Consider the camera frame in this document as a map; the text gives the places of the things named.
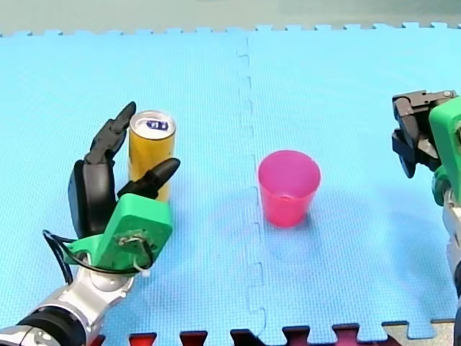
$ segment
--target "foam floor tile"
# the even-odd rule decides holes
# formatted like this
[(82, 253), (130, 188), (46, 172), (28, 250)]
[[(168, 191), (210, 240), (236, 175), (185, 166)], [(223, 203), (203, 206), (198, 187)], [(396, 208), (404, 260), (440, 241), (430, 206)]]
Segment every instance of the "foam floor tile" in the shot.
[[(156, 346), (180, 345), (180, 332), (206, 330), (207, 343), (228, 345), (231, 329), (262, 328), (264, 317), (249, 310), (253, 271), (242, 238), (251, 235), (236, 204), (252, 191), (245, 169), (235, 169), (251, 157), (236, 136), (245, 44), (235, 30), (0, 39), (0, 325), (17, 323), (63, 284), (41, 231), (73, 236), (73, 163), (105, 120), (134, 100), (139, 110), (175, 118), (182, 165), (171, 181), (174, 232), (152, 275), (136, 280), (108, 313), (106, 343), (126, 345), (129, 334), (155, 332)], [(126, 146), (116, 162), (120, 188)]]
[(335, 342), (342, 324), (358, 324), (363, 342), (385, 340), (382, 324), (400, 321), (410, 338), (432, 337), (431, 321), (455, 317), (431, 173), (407, 179), (390, 136), (394, 94), (461, 89), (461, 30), (375, 27), (249, 34), (256, 161), (295, 149), (322, 171), (305, 223), (255, 219), (267, 345), (283, 344), (290, 326), (309, 326), (313, 344)]

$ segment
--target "green robotic hand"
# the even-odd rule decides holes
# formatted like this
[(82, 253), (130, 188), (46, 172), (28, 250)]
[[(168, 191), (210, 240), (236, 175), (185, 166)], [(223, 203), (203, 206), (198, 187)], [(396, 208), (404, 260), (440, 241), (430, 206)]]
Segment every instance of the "green robotic hand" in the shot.
[[(393, 150), (405, 173), (412, 178), (417, 164), (434, 172), (432, 193), (443, 207), (448, 263), (461, 302), (461, 97), (453, 91), (411, 92), (394, 96), (393, 109), (400, 126), (393, 133)], [(461, 345), (461, 309), (454, 345)]]

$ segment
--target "can lid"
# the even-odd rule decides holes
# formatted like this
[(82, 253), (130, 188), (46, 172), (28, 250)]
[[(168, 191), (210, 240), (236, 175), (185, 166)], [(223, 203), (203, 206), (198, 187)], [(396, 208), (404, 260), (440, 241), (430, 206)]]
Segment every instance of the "can lid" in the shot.
[(169, 115), (158, 110), (145, 110), (130, 120), (131, 129), (145, 139), (164, 139), (176, 131), (176, 124)]

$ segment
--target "black robotic finger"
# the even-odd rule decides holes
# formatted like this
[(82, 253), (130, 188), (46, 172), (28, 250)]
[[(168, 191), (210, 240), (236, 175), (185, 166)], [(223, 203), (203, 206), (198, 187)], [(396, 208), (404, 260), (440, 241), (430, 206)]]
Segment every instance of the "black robotic finger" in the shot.
[(73, 166), (68, 200), (73, 227), (81, 239), (104, 232), (117, 204), (114, 156), (126, 138), (136, 104), (130, 102), (118, 116), (109, 119), (91, 142), (90, 152)]
[(180, 160), (174, 157), (161, 162), (154, 168), (148, 170), (139, 180), (135, 182), (130, 180), (117, 193), (118, 198), (126, 193), (132, 193), (155, 200), (158, 197), (160, 188), (173, 177), (173, 174), (179, 168), (180, 164)]
[(455, 92), (428, 93), (422, 90), (392, 98), (394, 118), (399, 124), (392, 135), (393, 150), (399, 155), (408, 178), (414, 176), (417, 164), (423, 164), (433, 172), (440, 167), (429, 116), (435, 107), (456, 96)]

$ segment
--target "yellow can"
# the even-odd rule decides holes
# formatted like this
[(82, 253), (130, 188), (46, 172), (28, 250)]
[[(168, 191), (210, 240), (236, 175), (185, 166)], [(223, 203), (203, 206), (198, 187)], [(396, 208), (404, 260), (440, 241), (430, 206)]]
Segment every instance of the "yellow can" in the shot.
[[(157, 164), (173, 156), (176, 123), (169, 115), (158, 110), (146, 110), (130, 120), (128, 132), (128, 172), (136, 181)], [(169, 183), (159, 191), (157, 200), (167, 202)]]

